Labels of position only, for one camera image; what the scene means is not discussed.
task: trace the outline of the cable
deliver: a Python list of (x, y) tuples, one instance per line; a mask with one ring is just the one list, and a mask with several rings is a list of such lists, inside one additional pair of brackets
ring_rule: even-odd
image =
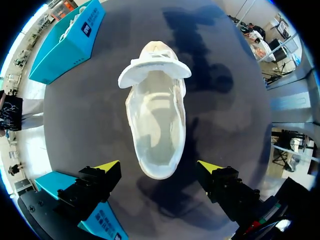
[(282, 150), (284, 152), (287, 152), (287, 153), (291, 153), (293, 155), (299, 155), (301, 157), (305, 157), (307, 159), (311, 159), (311, 160), (314, 160), (318, 163), (320, 163), (320, 159), (319, 158), (316, 158), (316, 157), (313, 157), (313, 156), (308, 156), (308, 155), (305, 155), (303, 153), (300, 153), (300, 152), (296, 152), (296, 151), (291, 151), (289, 149), (286, 149), (286, 148), (283, 148), (283, 147), (280, 147), (280, 146), (277, 146), (277, 145), (274, 145), (274, 144), (271, 144), (272, 147), (276, 148), (276, 149), (279, 149), (279, 150)]

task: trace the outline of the red object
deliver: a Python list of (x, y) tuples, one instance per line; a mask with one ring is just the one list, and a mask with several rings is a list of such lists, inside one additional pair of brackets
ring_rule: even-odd
[(260, 226), (260, 225), (261, 225), (260, 222), (254, 221), (254, 222), (251, 224), (251, 226), (245, 231), (245, 233), (247, 234), (247, 233), (251, 232), (253, 229), (255, 229), (256, 227), (258, 227), (258, 226)]

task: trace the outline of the metal frame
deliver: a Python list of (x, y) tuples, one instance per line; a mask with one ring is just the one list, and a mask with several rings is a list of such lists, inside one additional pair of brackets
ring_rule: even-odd
[(303, 133), (320, 146), (320, 81), (305, 46), (300, 65), (267, 91), (273, 126)]

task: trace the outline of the black table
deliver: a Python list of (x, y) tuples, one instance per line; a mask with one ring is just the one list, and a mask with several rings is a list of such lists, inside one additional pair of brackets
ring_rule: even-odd
[[(271, 112), (261, 70), (229, 18), (210, 0), (109, 0), (92, 57), (47, 86), (44, 130), (54, 171), (120, 160), (109, 198), (132, 240), (222, 239), (237, 224), (211, 204), (195, 176), (199, 159), (232, 166), (252, 188), (267, 168)], [(163, 41), (187, 64), (186, 143), (174, 175), (139, 167), (119, 89), (122, 70), (149, 41)]]

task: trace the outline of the shoe upper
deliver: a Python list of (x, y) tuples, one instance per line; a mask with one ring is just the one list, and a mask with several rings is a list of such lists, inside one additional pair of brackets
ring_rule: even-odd
[(121, 89), (132, 87), (147, 78), (150, 71), (163, 71), (172, 79), (185, 79), (191, 76), (187, 65), (176, 59), (171, 50), (143, 51), (138, 59), (131, 60), (118, 78)]
[(142, 171), (153, 179), (170, 177), (182, 156), (184, 78), (190, 76), (190, 69), (173, 50), (156, 41), (148, 43), (118, 78), (120, 88), (132, 87), (125, 104), (134, 149)]

